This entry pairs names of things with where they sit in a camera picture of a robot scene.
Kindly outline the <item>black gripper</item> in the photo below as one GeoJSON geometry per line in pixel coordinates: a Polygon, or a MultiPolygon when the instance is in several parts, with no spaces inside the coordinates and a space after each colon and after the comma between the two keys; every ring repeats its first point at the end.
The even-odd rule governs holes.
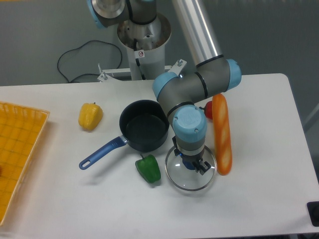
{"type": "Polygon", "coordinates": [[[207,161],[203,161],[204,144],[195,150],[186,150],[177,143],[175,136],[172,138],[172,141],[175,156],[180,156],[184,161],[193,164],[197,173],[205,174],[211,169],[211,165],[207,161]]]}

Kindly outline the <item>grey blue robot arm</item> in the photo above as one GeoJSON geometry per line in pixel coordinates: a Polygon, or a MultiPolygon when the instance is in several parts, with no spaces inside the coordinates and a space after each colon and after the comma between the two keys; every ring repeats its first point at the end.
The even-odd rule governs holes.
{"type": "Polygon", "coordinates": [[[120,42],[127,48],[133,80],[153,80],[155,101],[128,105],[120,117],[122,136],[107,143],[81,164],[86,169],[125,144],[141,152],[153,151],[174,131],[173,149],[186,168],[204,174],[202,159],[207,124],[195,104],[235,88],[241,82],[237,62],[226,59],[200,0],[175,0],[173,6],[191,51],[196,70],[182,76],[181,63],[164,69],[164,47],[171,36],[170,22],[158,13],[154,0],[90,0],[95,23],[117,25],[120,42]]]}

